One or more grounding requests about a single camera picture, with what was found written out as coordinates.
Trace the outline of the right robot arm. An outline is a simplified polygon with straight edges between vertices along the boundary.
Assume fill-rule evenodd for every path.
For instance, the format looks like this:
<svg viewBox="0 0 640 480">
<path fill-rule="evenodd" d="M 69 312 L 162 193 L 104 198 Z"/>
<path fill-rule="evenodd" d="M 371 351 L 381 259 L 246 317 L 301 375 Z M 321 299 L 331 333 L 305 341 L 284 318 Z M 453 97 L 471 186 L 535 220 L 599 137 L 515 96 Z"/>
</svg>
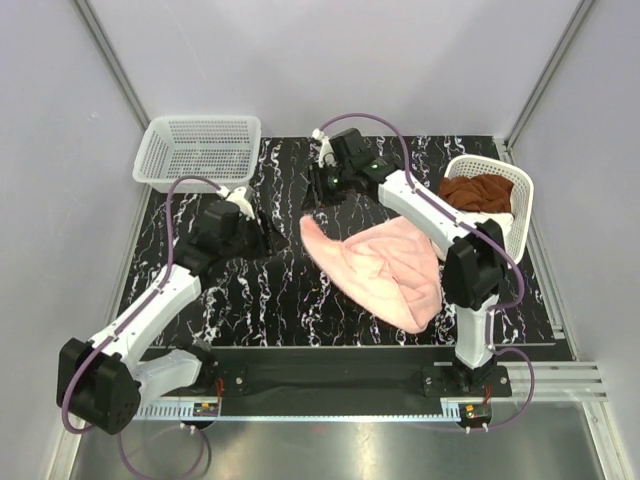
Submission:
<svg viewBox="0 0 640 480">
<path fill-rule="evenodd" d="M 396 216 L 332 240 L 305 215 L 305 250 L 347 297 L 407 333 L 425 331 L 444 302 L 454 305 L 454 384 L 463 395 L 480 394 L 490 383 L 495 355 L 487 328 L 507 270 L 501 226 L 491 218 L 470 224 L 405 168 L 373 154 L 356 129 L 334 136 L 315 130 L 312 137 L 320 150 L 309 166 L 305 212 L 358 193 Z"/>
</svg>

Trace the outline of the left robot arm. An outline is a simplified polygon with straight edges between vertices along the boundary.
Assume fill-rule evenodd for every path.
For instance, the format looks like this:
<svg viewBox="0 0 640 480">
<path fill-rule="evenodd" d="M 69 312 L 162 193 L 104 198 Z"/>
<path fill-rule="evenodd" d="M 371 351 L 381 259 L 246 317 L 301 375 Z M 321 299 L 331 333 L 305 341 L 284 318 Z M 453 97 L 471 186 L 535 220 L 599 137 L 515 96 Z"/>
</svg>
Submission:
<svg viewBox="0 0 640 480">
<path fill-rule="evenodd" d="M 258 210 L 249 187 L 220 188 L 190 234 L 168 240 L 168 262 L 152 284 L 119 317 L 90 339 L 72 338 L 58 360 L 56 403 L 64 427 L 77 417 L 115 435 L 138 411 L 174 390 L 196 396 L 215 386 L 216 372 L 198 347 L 143 356 L 166 326 L 197 300 L 233 261 L 266 260 L 288 242 Z"/>
</svg>

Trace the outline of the pink towel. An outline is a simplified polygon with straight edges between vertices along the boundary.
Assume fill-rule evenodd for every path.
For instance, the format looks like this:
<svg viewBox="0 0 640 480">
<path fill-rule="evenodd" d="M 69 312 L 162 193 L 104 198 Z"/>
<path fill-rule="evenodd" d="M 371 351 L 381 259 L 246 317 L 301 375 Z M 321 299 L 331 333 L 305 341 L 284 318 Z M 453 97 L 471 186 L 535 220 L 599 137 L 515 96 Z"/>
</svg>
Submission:
<svg viewBox="0 0 640 480">
<path fill-rule="evenodd" d="M 332 240 L 305 216 L 300 234 L 306 251 L 330 280 L 387 324 L 419 334 L 441 311 L 439 259 L 431 240 L 405 218 Z"/>
</svg>

